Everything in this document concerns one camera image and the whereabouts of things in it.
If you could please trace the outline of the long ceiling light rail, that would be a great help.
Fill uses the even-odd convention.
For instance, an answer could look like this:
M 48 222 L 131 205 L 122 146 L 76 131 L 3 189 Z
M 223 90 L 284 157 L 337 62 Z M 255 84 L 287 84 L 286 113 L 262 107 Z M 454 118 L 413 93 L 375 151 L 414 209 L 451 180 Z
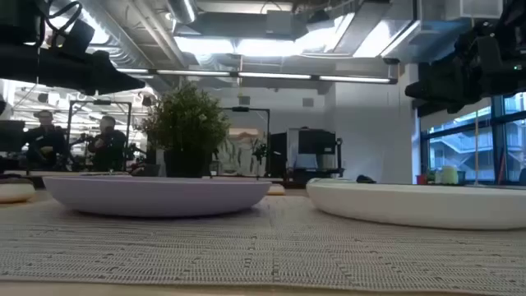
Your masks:
M 204 71 L 204 70 L 168 70 L 153 68 L 125 68 L 118 67 L 118 71 L 133 75 L 157 75 L 157 76 L 197 76 L 197 77 L 230 77 L 230 78 L 265 78 L 278 80 L 297 81 L 326 81 L 340 83 L 366 83 L 393 85 L 398 82 L 395 78 L 382 78 L 371 76 L 335 76 L 314 74 L 292 74 L 272 72 L 245 72 L 245 71 Z

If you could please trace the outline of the white plate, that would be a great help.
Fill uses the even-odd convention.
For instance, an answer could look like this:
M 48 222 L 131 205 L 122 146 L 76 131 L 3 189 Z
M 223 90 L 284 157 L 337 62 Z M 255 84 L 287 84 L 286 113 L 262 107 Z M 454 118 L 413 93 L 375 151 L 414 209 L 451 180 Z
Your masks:
M 315 179 L 315 208 L 355 220 L 439 229 L 526 229 L 526 189 Z

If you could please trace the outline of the person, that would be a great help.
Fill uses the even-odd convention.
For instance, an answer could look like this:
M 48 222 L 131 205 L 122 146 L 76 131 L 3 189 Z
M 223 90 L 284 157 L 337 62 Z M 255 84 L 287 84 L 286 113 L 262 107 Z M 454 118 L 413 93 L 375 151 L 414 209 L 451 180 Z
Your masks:
M 26 158 L 30 167 L 56 169 L 59 159 L 66 154 L 64 130 L 53 124 L 53 114 L 48 110 L 34 113 L 39 126 L 24 133 L 23 143 L 28 145 Z
M 115 118 L 105 115 L 99 121 L 100 134 L 88 145 L 96 171 L 123 171 L 126 135 L 115 129 Z

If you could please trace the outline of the black monitor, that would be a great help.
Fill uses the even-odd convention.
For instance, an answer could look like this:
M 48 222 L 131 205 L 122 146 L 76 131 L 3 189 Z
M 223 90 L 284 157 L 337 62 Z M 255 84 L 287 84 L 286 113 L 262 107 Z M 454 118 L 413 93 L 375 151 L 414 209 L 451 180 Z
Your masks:
M 0 120 L 0 152 L 21 152 L 24 121 Z

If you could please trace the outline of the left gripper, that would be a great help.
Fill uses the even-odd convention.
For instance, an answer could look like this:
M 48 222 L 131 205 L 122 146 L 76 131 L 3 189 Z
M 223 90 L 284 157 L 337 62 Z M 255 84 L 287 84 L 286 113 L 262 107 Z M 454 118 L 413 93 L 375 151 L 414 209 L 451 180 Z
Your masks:
M 40 52 L 39 83 L 86 95 L 107 95 L 145 86 L 145 82 L 118 71 L 106 51 L 68 54 L 58 49 Z

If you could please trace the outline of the black monitor cart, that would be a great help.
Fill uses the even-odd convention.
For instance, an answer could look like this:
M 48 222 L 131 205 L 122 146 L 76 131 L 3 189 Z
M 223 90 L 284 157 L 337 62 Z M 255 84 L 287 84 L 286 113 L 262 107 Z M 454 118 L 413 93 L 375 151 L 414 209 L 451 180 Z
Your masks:
M 342 177 L 342 143 L 334 132 L 324 129 L 289 128 L 272 134 L 266 172 L 298 187 L 313 178 Z

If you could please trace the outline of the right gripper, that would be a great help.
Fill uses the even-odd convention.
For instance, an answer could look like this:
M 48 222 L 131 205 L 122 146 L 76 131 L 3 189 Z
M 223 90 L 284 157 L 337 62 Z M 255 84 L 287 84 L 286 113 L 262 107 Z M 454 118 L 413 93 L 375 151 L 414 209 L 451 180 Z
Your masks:
M 434 103 L 475 103 L 482 97 L 513 95 L 526 90 L 526 54 L 502 57 L 500 53 L 476 54 L 418 64 L 418 80 L 404 93 L 425 103 L 417 107 L 418 117 L 446 111 L 458 113 L 464 106 Z

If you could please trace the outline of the purple plate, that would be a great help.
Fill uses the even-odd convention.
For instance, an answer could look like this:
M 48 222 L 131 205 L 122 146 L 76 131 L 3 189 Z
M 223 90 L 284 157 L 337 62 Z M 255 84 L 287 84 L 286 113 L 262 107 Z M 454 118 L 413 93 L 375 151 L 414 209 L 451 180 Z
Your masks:
M 260 202 L 271 183 L 249 179 L 161 178 L 108 175 L 43 178 L 65 207 L 98 215 L 175 218 L 221 215 Z

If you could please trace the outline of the grey woven placemat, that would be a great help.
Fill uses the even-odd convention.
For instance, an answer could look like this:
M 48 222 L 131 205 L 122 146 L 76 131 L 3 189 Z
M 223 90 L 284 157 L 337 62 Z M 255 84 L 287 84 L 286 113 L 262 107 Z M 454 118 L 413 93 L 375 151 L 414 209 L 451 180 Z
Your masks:
M 41 201 L 0 210 L 0 280 L 526 296 L 526 230 L 369 223 L 305 197 L 194 219 L 87 215 Z

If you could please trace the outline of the leaf pattern wall picture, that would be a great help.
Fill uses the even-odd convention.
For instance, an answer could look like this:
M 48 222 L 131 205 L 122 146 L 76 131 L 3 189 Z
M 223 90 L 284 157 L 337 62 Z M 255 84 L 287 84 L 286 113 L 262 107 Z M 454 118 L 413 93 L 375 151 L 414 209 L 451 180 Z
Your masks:
M 214 160 L 219 163 L 219 175 L 262 177 L 265 174 L 265 156 L 258 160 L 257 149 L 266 144 L 266 132 L 255 128 L 231 127 L 219 145 Z

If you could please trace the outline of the green potted plant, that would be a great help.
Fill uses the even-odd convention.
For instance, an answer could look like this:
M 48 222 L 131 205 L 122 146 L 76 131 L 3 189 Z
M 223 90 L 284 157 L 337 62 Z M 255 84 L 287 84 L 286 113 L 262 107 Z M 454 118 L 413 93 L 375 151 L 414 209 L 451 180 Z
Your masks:
M 228 135 L 228 116 L 218 99 L 186 82 L 159 97 L 137 129 L 164 152 L 170 178 L 202 178 Z

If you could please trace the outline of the black window frame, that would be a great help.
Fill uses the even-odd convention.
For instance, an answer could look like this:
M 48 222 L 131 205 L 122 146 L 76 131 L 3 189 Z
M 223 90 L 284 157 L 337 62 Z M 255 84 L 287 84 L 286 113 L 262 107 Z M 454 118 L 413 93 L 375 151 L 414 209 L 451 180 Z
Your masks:
M 419 127 L 420 173 L 431 182 L 454 166 L 461 183 L 526 187 L 526 92 L 440 111 Z

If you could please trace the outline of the pale green cup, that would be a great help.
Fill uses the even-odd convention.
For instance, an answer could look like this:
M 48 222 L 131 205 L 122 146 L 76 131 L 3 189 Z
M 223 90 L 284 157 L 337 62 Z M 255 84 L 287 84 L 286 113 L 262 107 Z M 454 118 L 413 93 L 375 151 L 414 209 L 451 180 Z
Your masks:
M 454 166 L 443 166 L 441 169 L 442 184 L 457 184 L 459 182 L 458 170 Z

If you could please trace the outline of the small chocolate donut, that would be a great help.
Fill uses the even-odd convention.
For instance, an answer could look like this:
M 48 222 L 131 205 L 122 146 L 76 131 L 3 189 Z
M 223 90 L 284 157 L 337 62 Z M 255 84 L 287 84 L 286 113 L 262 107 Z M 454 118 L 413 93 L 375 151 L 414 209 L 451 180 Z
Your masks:
M 0 204 L 26 202 L 35 197 L 34 184 L 25 178 L 0 179 Z

